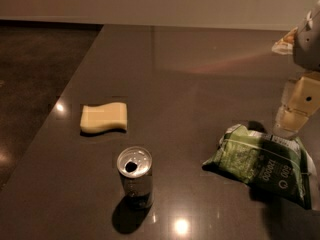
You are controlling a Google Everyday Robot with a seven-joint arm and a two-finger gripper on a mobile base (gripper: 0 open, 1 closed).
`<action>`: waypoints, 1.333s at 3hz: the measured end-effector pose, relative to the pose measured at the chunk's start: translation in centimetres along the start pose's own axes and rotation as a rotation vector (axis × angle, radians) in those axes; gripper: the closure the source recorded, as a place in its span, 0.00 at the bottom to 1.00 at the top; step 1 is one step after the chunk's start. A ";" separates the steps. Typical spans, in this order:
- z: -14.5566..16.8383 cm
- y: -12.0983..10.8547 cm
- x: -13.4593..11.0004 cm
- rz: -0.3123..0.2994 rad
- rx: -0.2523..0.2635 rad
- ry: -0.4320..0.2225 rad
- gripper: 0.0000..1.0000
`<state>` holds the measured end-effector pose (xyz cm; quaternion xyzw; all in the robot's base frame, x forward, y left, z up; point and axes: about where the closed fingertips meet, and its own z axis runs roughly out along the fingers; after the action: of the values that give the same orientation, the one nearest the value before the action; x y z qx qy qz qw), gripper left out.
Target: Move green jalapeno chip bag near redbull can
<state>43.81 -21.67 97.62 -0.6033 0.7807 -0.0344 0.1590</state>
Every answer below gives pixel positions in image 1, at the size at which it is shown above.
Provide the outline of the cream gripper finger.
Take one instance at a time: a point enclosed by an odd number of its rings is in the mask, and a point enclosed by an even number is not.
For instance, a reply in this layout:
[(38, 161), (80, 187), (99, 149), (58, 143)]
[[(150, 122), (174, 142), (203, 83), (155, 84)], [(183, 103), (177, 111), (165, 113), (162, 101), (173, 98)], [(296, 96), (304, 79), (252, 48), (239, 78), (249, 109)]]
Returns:
[(274, 43), (271, 51), (280, 55), (292, 55), (294, 47), (294, 38), (298, 28), (295, 27), (285, 34), (281, 39)]
[(304, 73), (299, 79), (289, 79), (285, 84), (273, 133), (292, 139), (309, 118), (320, 109), (320, 73)]

